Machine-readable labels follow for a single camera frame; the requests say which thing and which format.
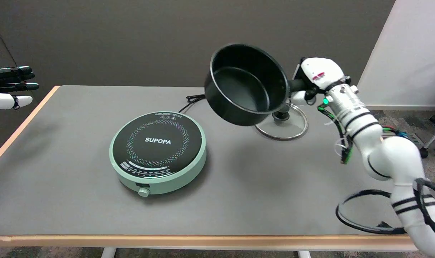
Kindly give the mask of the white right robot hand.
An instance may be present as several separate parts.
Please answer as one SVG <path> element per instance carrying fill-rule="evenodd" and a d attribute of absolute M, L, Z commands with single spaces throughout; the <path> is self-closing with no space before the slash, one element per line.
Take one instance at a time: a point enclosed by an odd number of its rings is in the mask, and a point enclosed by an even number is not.
<path fill-rule="evenodd" d="M 295 105 L 314 105 L 316 95 L 327 95 L 334 86 L 350 85 L 351 78 L 327 58 L 302 58 L 290 80 L 290 101 Z"/>

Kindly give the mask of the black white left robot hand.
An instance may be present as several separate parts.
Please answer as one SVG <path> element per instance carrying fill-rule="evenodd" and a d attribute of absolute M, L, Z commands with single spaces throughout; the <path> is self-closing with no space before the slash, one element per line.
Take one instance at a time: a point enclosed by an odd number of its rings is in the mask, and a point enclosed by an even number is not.
<path fill-rule="evenodd" d="M 18 110 L 32 103 L 29 95 L 13 95 L 13 92 L 39 89 L 38 83 L 29 83 L 35 77 L 29 66 L 0 68 L 0 110 Z"/>

